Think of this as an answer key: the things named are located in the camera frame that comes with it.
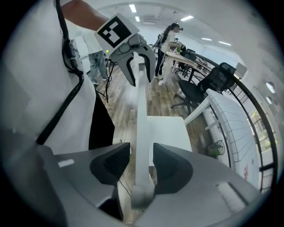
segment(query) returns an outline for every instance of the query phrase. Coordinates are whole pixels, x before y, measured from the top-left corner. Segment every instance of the black railing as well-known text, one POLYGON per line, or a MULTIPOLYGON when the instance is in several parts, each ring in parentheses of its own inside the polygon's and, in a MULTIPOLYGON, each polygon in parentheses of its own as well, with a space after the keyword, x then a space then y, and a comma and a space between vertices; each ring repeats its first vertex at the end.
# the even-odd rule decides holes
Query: black railing
MULTIPOLYGON (((201 56, 199 54, 196 53, 191 53, 205 61, 207 61, 208 63, 212 64, 213 66, 217 67, 219 66, 217 63, 215 63, 214 61, 201 56)), ((273 131, 272 128, 270 126, 270 123, 264 113, 264 111, 262 110, 260 104, 257 102, 257 100, 255 99, 255 97, 253 96, 253 94, 248 90, 248 88, 235 76, 233 76, 233 80, 235 82, 235 84, 241 89, 242 92, 244 92, 246 99, 248 98, 252 104, 255 106, 257 112, 259 113, 262 122, 265 126, 265 129, 267 131, 267 136, 269 138, 270 141, 270 146, 271 146, 271 151, 272 151, 272 158, 273 158, 273 162, 271 164, 268 164, 266 166, 263 166, 263 160, 262 160, 262 153, 261 153, 261 145, 260 145, 260 141, 259 141, 259 137, 257 135, 257 131, 256 128, 248 114, 248 112, 246 111, 245 107, 243 106, 243 102, 242 100, 240 100, 238 98, 238 96, 236 94, 234 94, 234 92, 232 90, 230 90, 230 92, 232 93, 232 95, 235 97, 235 99, 239 102, 240 106, 243 108, 245 114, 247 115, 248 121, 251 125, 251 128, 255 134, 255 139, 256 139, 256 145, 258 147, 258 151, 260 154, 260 172, 261 172, 261 184, 260 184, 260 191, 267 191, 270 188, 275 187, 276 183, 277 183, 277 173, 278 173, 278 156, 277 156, 277 147, 276 147, 276 143, 275 143, 275 138, 273 136, 273 131)))

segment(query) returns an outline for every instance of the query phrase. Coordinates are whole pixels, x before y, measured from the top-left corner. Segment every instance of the white cloth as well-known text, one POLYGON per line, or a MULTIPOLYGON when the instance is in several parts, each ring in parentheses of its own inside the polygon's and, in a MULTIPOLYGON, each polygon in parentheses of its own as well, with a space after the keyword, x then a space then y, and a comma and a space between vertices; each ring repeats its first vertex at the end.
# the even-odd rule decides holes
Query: white cloth
MULTIPOLYGON (((61 5, 70 0, 61 0, 61 5)), ((54 117, 78 77, 62 58, 63 34, 55 1, 38 1, 12 34, 1 63, 1 124, 34 140, 54 117)), ((88 149, 95 90, 84 73, 81 90, 45 142, 54 154, 88 149)))
POLYGON ((167 39, 161 46, 161 51, 163 51, 164 53, 167 53, 167 51, 170 50, 169 42, 174 42, 175 36, 176 36, 176 33, 174 33, 173 31, 169 31, 167 39))
POLYGON ((94 31, 89 29, 83 31, 83 39, 86 43, 88 54, 93 54, 103 50, 99 45, 94 33, 94 31))

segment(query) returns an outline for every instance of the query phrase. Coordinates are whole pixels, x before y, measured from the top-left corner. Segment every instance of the ceiling light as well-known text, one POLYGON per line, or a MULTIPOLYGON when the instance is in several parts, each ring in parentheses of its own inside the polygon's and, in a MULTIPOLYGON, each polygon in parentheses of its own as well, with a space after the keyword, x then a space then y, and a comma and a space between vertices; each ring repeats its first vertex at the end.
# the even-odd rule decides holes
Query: ceiling light
POLYGON ((129 7, 130 7, 130 9, 131 9, 132 12, 136 12, 136 8, 135 8, 134 5, 129 5, 129 7))
POLYGON ((272 100, 271 100, 271 98, 270 97, 266 97, 266 100, 268 101, 268 103, 271 105, 272 104, 272 100))
POLYGON ((266 86, 273 94, 275 94, 274 84, 272 82, 267 82, 266 86))
POLYGON ((193 16, 186 16, 185 18, 182 18, 181 21, 189 20, 191 18, 193 18, 193 16))
POLYGON ((219 43, 222 43, 222 44, 226 44, 226 45, 228 45, 228 46, 231 46, 231 44, 229 44, 229 43, 225 43, 225 42, 221 42, 221 41, 219 41, 219 43))

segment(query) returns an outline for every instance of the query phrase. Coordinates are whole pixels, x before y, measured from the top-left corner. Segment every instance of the woman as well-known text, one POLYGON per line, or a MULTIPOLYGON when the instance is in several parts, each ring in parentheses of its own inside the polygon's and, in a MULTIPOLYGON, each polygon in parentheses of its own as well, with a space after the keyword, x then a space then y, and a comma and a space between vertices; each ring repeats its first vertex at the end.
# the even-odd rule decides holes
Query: woman
POLYGON ((162 68, 164 65, 164 59, 167 51, 169 51, 170 47, 178 47, 181 48, 180 44, 174 43, 174 38, 176 33, 179 33, 180 27, 178 23, 173 23, 166 28, 164 31, 164 36, 161 40, 161 48, 158 50, 158 61, 155 71, 155 78, 162 79, 162 68))

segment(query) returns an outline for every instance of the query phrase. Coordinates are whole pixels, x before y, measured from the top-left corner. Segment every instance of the railing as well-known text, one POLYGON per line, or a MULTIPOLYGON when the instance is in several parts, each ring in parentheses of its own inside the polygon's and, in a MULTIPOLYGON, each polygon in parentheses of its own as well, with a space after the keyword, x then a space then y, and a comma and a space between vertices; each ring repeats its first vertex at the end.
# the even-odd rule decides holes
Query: railing
MULTIPOLYGON (((191 54, 207 61, 208 63, 212 64, 215 67, 219 66, 217 63, 215 63, 214 61, 212 61, 212 60, 210 60, 210 59, 208 59, 204 56, 201 56, 201 55, 196 54, 196 53, 191 53, 191 54)), ((200 81, 200 79, 202 79, 202 78, 195 76, 195 75, 194 75, 194 77, 197 78, 199 81, 200 81)), ((236 90, 237 94, 235 94, 234 90, 229 89, 229 91, 235 97, 235 99, 239 102, 240 106, 243 108, 245 114, 247 115, 248 121, 251 125, 251 128, 252 128, 252 130, 255 134, 256 145, 258 147, 258 151, 259 151, 259 155, 260 155, 260 173, 261 173, 260 191, 266 192, 269 189, 275 187, 276 182, 277 182, 278 156, 277 156, 277 148, 276 148, 276 143, 275 143, 275 139, 274 139, 274 136, 273 136, 273 131, 272 131, 272 128, 269 124, 269 121, 268 121, 263 109, 261 108, 261 106, 257 102, 257 100, 255 99, 253 94, 248 90, 248 88, 239 79, 237 79, 234 76, 233 76, 232 79, 234 80, 235 84, 237 85, 236 88, 235 88, 235 89, 237 89, 236 90), (254 126, 254 123, 251 120, 250 115, 248 114, 245 107, 243 106, 244 101, 247 100, 247 99, 249 99, 252 102, 252 104, 255 106, 257 112, 259 113, 259 115, 262 119, 262 122, 265 126, 265 129, 267 131, 269 141, 270 141, 273 162, 268 164, 268 165, 265 165, 265 166, 263 166, 261 145, 260 145, 259 137, 257 135, 256 128, 254 126)))

